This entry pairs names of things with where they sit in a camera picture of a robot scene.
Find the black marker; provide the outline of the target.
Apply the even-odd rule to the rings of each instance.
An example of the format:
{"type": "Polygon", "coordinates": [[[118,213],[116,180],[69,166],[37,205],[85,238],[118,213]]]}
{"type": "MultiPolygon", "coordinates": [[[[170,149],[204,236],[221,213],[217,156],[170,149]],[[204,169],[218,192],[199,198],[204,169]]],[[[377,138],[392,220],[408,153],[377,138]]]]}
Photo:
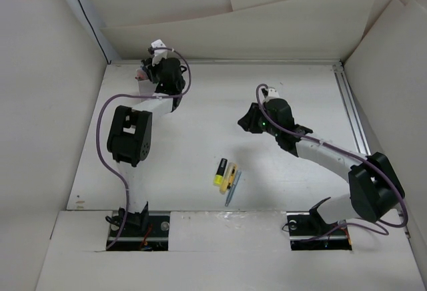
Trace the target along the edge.
{"type": "Polygon", "coordinates": [[[219,176],[223,176],[225,171],[226,171],[226,166],[227,166],[228,160],[225,158],[222,158],[220,161],[220,164],[218,166],[217,172],[216,174],[219,176]]]}

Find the red capped gel pen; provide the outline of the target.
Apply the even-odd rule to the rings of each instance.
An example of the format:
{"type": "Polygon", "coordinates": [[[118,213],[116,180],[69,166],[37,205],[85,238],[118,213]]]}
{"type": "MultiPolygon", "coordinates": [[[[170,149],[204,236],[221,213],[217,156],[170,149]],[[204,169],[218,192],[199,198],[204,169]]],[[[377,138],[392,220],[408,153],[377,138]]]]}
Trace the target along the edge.
{"type": "Polygon", "coordinates": [[[137,74],[137,76],[136,76],[135,78],[136,78],[136,80],[138,80],[138,81],[145,81],[145,80],[148,80],[147,75],[142,74],[142,73],[138,73],[138,74],[137,74]]]}

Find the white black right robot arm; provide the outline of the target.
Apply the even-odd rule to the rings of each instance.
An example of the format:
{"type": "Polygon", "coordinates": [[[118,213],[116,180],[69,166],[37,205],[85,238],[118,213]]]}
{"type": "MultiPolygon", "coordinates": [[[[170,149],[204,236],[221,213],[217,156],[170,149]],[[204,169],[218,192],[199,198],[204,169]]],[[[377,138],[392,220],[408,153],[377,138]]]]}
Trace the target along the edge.
{"type": "Polygon", "coordinates": [[[343,194],[325,193],[316,203],[295,208],[309,213],[308,225],[315,233],[353,218],[379,227],[403,228],[408,223],[405,192],[384,154],[358,154],[320,139],[312,129],[296,123],[282,98],[251,103],[237,124],[248,133],[268,134],[281,150],[328,170],[345,185],[343,194]]]}

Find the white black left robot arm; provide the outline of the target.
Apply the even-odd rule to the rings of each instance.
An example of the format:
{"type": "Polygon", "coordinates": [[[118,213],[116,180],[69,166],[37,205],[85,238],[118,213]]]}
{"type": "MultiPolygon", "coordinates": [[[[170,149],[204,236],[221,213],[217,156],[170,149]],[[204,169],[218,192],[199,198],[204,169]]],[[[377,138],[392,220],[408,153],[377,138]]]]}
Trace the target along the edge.
{"type": "Polygon", "coordinates": [[[107,150],[117,163],[127,163],[135,168],[139,162],[146,159],[151,148],[151,133],[153,122],[161,116],[175,111],[182,97],[189,91],[190,82],[186,82],[183,73],[191,77],[187,65],[182,65],[176,58],[163,58],[156,62],[154,59],[142,61],[141,68],[137,70],[138,81],[150,81],[155,85],[153,94],[128,95],[117,94],[109,98],[101,111],[96,127],[96,146],[101,163],[115,174],[125,186],[126,205],[119,210],[120,221],[116,226],[126,227],[134,235],[144,234],[149,226],[146,211],[134,212],[129,215],[130,186],[126,178],[112,169],[103,159],[100,150],[100,127],[106,107],[114,99],[128,97],[142,99],[135,107],[119,105],[116,107],[107,138],[107,150]]]}

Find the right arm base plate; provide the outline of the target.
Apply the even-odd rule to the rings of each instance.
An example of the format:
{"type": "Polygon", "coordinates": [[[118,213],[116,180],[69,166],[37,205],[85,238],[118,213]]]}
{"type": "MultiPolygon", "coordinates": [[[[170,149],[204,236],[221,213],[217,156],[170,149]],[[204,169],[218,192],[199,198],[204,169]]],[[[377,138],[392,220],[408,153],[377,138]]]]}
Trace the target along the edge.
{"type": "Polygon", "coordinates": [[[287,212],[282,230],[289,234],[292,251],[352,250],[347,230],[326,224],[309,212],[287,212]]]}

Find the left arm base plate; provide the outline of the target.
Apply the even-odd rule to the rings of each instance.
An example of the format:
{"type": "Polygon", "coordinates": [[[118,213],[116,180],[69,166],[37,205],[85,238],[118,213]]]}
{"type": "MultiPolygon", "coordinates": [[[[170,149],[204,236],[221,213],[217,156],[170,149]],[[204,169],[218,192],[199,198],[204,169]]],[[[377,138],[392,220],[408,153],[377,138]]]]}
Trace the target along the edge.
{"type": "Polygon", "coordinates": [[[120,237],[110,248],[108,245],[117,237],[119,227],[109,223],[109,231],[106,241],[107,251],[118,252],[162,252],[168,251],[169,244],[170,213],[150,212],[147,220],[138,228],[135,225],[126,224],[120,237]]]}

